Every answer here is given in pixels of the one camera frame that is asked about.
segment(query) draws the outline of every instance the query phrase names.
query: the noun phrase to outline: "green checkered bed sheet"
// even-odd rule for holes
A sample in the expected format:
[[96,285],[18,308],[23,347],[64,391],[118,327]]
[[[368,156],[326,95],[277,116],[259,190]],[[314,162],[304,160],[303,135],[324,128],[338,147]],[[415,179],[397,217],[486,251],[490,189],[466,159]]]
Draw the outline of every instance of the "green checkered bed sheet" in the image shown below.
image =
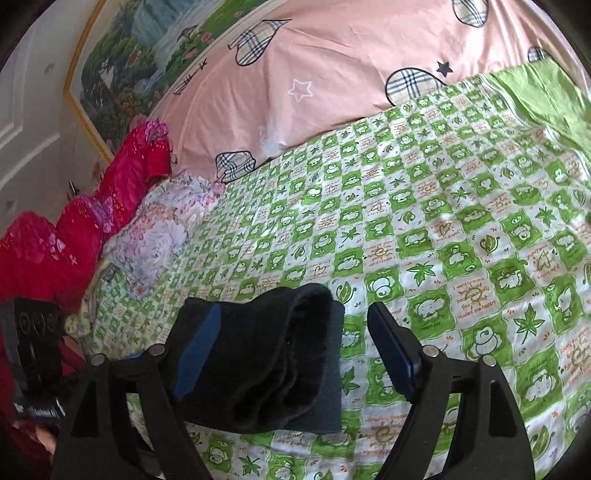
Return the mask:
[[[88,350],[121,358],[164,342],[188,296],[322,283],[346,309],[342,431],[188,425],[214,478],[375,476],[410,409],[366,329],[377,300],[448,356],[495,356],[540,478],[591,406],[587,165],[486,77],[442,87],[232,183],[148,299],[132,300],[121,273],[103,281]],[[458,405],[451,396],[428,473],[443,466]],[[136,397],[130,407],[145,433]]]

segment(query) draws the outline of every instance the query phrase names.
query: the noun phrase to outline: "black cloth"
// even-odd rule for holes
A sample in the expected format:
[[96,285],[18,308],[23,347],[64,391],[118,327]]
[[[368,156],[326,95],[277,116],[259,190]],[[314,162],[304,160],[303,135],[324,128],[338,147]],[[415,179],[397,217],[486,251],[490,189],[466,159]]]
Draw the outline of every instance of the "black cloth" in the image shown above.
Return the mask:
[[[242,304],[187,299],[166,342],[163,380],[171,391],[177,376],[186,373],[179,373],[179,359],[215,303],[221,309],[217,339],[194,388],[177,399],[177,412],[187,421],[227,432],[286,428],[311,409],[328,379],[330,290],[318,284],[279,287]],[[340,391],[338,396],[340,411]]]
[[333,301],[326,335],[326,367],[320,392],[310,410],[290,420],[285,429],[319,435],[341,431],[340,342],[344,320],[345,307]]

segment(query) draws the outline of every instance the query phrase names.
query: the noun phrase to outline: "black speaker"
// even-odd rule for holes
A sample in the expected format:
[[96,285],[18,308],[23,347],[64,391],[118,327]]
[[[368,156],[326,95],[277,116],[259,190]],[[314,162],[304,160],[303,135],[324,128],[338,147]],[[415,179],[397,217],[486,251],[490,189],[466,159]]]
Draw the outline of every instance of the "black speaker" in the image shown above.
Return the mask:
[[61,373],[63,312],[48,301],[15,298],[0,304],[0,321],[17,417],[59,421],[69,390]]

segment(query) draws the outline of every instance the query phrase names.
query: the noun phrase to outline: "landscape painting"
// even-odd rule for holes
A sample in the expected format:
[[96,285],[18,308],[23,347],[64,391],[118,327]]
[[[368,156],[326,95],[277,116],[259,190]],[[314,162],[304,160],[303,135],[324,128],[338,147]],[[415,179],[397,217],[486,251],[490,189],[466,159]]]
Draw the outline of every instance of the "landscape painting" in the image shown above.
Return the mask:
[[66,93],[103,150],[117,151],[192,62],[265,1],[101,0]]

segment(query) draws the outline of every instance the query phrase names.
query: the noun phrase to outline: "framed painting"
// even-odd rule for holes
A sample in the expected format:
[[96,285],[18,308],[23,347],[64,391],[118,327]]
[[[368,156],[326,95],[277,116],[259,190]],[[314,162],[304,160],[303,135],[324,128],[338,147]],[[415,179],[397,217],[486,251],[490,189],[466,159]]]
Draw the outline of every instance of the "framed painting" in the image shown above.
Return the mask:
[[105,161],[184,72],[283,1],[98,0],[64,93]]

